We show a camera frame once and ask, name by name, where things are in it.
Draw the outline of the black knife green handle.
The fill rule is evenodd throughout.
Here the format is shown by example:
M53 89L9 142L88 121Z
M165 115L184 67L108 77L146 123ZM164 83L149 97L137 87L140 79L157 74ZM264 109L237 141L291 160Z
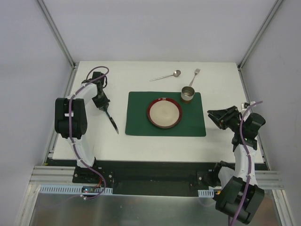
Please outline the black knife green handle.
M113 125L113 127L114 127L114 129L115 129L115 131L116 131L116 133L119 134L119 130L118 130L118 127L117 127L117 125L116 125L114 119L110 116L110 114L108 113L107 110L105 110L104 112L106 113L107 117L109 118L111 124Z

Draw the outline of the dark green placemat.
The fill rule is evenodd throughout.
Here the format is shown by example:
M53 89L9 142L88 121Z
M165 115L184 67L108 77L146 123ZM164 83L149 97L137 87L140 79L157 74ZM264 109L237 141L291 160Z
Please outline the dark green placemat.
M201 94L188 104L180 92L129 92L125 133L131 136L205 137Z

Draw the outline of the steel cup brown base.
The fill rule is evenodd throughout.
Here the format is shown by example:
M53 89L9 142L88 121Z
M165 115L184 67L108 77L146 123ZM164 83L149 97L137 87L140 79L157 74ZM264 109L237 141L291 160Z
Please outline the steel cup brown base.
M189 104L192 101L194 94L195 94L195 90L193 87L191 86L183 87L181 90L181 101L183 103Z

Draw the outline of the red rimmed beige plate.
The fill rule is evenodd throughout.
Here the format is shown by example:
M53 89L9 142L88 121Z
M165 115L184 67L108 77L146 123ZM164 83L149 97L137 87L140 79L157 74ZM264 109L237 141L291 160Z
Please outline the red rimmed beige plate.
M147 118L158 128L170 129L181 121L182 108L171 98L158 98L149 104Z

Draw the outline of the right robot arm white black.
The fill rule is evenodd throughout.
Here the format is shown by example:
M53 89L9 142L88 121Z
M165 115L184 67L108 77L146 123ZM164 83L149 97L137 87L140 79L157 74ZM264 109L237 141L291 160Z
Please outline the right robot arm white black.
M257 102L244 103L243 111L236 106L222 110L209 110L208 116L215 125L230 129L235 165L221 161L213 171L204 176L204 183L211 187L221 186L218 195L214 196L215 208L228 216L228 225L237 221L247 225L253 219L264 198L264 190L258 187L255 177L255 157L257 154L257 135L266 120L250 110Z

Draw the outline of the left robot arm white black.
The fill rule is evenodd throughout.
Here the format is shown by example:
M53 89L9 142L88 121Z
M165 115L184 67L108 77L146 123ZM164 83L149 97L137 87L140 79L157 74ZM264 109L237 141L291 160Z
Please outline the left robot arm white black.
M83 178L89 183L95 183L100 173L92 167L95 155L86 136L86 105L92 102L96 109L107 112L110 100L103 90L106 86L107 76L102 72L94 72L91 79L82 81L79 90L74 94L55 101L55 131L69 143L77 165L86 168Z

